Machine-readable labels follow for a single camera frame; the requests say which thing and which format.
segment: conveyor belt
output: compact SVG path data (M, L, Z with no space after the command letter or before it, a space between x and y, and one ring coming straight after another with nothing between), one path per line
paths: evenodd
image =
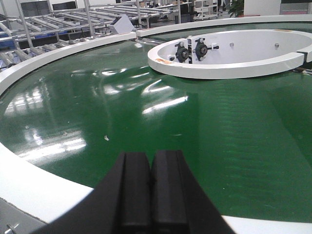
M268 24L274 26L306 24ZM0 99L1 143L88 186L121 151L146 152L151 160L157 149L182 149L222 214L312 222L311 77L181 79L147 66L152 47L106 45L27 75Z

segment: metal frame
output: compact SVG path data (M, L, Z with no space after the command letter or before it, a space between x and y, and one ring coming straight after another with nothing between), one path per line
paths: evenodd
M15 0L20 18L8 18L6 21L9 23L18 22L23 28L12 31L0 21L0 28L8 34L7 37L1 38L0 42L13 40L15 47L19 48L18 43L27 40L29 46L33 47L33 36L54 33L59 41L60 32L81 30L81 28L88 28L92 37L100 37L103 35L96 33L96 29L107 28L107 25L113 22L119 14L127 14L130 20L138 20L139 28L141 28L142 19L146 19L147 28L149 28L150 17L172 14L178 11L142 8L139 6L140 2L141 0L117 4L90 5L89 0L84 0L84 8L54 11L48 0L49 15L25 17L20 0Z

